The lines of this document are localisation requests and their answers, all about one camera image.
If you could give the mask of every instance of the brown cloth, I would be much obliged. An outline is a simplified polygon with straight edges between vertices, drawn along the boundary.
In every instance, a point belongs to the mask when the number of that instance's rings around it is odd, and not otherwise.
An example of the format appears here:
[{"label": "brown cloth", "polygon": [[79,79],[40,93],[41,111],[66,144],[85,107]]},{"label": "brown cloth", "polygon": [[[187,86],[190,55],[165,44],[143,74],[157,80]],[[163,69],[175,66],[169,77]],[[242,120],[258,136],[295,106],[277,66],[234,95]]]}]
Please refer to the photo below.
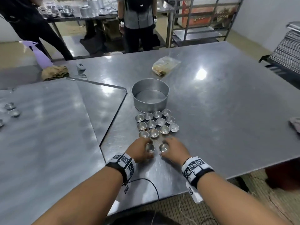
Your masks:
[{"label": "brown cloth", "polygon": [[42,71],[43,81],[55,80],[70,76],[68,68],[66,66],[51,66]]}]

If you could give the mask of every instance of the hand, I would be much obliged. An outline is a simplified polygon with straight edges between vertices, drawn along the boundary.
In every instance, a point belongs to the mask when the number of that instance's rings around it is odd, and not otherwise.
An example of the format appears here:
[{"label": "hand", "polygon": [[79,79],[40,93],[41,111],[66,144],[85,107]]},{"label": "hand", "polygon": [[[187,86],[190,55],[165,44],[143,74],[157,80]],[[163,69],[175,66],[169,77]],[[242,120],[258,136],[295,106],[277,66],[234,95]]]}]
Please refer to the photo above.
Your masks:
[{"label": "hand", "polygon": [[182,166],[184,162],[191,157],[187,148],[177,138],[166,138],[164,140],[169,145],[169,150],[160,155]]},{"label": "hand", "polygon": [[146,144],[152,143],[150,138],[136,139],[126,150],[125,153],[134,159],[136,163],[145,161],[146,159],[153,159],[153,153],[146,151]]},{"label": "hand", "polygon": [[124,27],[121,27],[121,25],[119,24],[119,30],[122,34],[124,34]]}]

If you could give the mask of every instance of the plastic bag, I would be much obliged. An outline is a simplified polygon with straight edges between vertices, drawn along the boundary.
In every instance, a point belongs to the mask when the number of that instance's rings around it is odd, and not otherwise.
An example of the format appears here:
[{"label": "plastic bag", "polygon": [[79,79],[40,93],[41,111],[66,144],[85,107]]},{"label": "plastic bag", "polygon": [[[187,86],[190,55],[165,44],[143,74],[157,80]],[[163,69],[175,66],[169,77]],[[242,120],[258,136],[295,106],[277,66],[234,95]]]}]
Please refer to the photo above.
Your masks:
[{"label": "plastic bag", "polygon": [[162,57],[156,63],[153,64],[152,70],[159,76],[168,74],[174,69],[181,61],[173,59],[171,57]]}]

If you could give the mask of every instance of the forearm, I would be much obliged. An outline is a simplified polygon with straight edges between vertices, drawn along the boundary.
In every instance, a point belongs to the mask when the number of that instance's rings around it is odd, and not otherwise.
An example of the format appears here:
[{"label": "forearm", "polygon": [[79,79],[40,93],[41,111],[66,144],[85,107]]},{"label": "forearm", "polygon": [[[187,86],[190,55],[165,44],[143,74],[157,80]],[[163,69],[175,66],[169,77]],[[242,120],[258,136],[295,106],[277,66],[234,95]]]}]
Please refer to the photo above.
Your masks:
[{"label": "forearm", "polygon": [[224,180],[215,172],[200,178],[197,189],[222,225],[286,225],[254,197]]},{"label": "forearm", "polygon": [[75,187],[32,225],[93,225],[106,218],[123,182],[121,173],[104,167]]},{"label": "forearm", "polygon": [[124,17],[124,2],[118,1],[118,18],[123,19]]},{"label": "forearm", "polygon": [[152,5],[153,16],[156,16],[156,13],[157,13],[157,0],[153,0],[153,5]]},{"label": "forearm", "polygon": [[30,0],[30,1],[37,6],[41,6],[43,4],[43,0]]}]

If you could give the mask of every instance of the person's left hand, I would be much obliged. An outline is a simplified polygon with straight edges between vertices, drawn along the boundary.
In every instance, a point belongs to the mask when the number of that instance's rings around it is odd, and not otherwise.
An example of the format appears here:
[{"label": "person's left hand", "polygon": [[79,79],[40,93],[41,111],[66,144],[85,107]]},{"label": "person's left hand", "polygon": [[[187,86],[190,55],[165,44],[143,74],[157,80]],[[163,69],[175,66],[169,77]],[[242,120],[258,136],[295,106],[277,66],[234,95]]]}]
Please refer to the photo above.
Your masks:
[{"label": "person's left hand", "polygon": [[152,143],[150,138],[136,139],[126,150],[126,154],[134,159],[136,163],[145,161],[146,159],[152,159],[153,153],[146,151],[146,144]]}]

